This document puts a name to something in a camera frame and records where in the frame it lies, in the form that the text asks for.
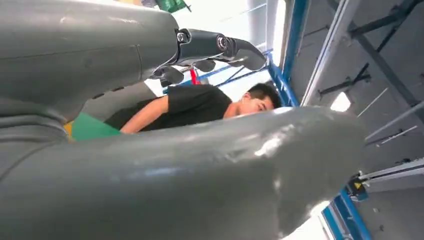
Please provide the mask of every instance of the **man's arm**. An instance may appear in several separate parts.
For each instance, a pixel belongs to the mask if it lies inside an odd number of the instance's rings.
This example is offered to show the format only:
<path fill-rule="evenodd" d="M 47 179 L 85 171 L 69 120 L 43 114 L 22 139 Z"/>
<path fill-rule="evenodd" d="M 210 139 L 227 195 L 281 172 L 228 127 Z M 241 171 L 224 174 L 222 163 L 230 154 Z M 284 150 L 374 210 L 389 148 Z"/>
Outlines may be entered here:
<path fill-rule="evenodd" d="M 124 134 L 134 134 L 153 123 L 162 114 L 168 112 L 168 96 L 153 100 L 137 112 L 121 129 Z"/>

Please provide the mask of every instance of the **green cloth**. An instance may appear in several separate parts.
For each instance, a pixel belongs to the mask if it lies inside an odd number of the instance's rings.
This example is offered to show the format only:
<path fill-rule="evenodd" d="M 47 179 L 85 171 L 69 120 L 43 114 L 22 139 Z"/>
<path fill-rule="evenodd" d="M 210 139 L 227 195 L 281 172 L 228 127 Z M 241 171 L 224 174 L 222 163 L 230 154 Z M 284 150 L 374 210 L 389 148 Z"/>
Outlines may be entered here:
<path fill-rule="evenodd" d="M 160 10 L 174 13 L 180 9 L 185 8 L 187 5 L 183 0 L 156 0 Z"/>
<path fill-rule="evenodd" d="M 107 138 L 120 135 L 121 132 L 103 122 L 81 113 L 72 124 L 72 138 L 75 141 Z"/>

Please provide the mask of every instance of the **blue steel beam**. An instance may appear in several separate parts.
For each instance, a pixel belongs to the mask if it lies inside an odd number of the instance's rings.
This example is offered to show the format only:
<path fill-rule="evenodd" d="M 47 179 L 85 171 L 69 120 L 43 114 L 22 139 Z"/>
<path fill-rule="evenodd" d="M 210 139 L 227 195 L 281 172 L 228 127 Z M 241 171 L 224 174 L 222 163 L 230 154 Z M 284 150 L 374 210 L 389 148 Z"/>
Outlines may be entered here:
<path fill-rule="evenodd" d="M 305 17 L 308 8 L 308 0 L 295 0 L 293 3 L 293 13 L 291 15 L 290 30 L 288 34 L 287 50 L 283 66 L 284 79 L 290 80 L 293 63 L 298 50 L 299 40 L 303 32 Z"/>
<path fill-rule="evenodd" d="M 348 193 L 345 189 L 341 190 L 340 192 L 340 198 L 344 202 L 344 205 L 346 206 L 346 209 L 355 223 L 357 230 L 359 231 L 360 237 L 362 240 L 371 240 L 371 234 L 367 229 L 367 226 L 365 225 L 364 221 L 361 218 L 361 215 L 359 214 L 358 210 L 356 209 L 354 203 L 352 202 L 351 198 L 349 197 Z"/>
<path fill-rule="evenodd" d="M 322 215 L 324 216 L 325 221 L 328 224 L 328 227 L 331 229 L 334 239 L 342 240 L 343 239 L 342 232 L 340 231 L 339 226 L 337 226 L 336 220 L 333 214 L 331 213 L 330 208 L 326 207 L 324 211 L 322 211 Z"/>
<path fill-rule="evenodd" d="M 280 93 L 282 97 L 283 103 L 285 103 L 285 105 L 299 107 L 299 102 L 295 96 L 295 93 L 290 87 L 287 79 L 284 77 L 281 69 L 274 64 L 273 56 L 271 54 L 268 56 L 268 59 L 269 59 L 269 65 L 268 65 L 269 75 L 271 76 L 272 80 L 277 86 L 278 92 Z"/>

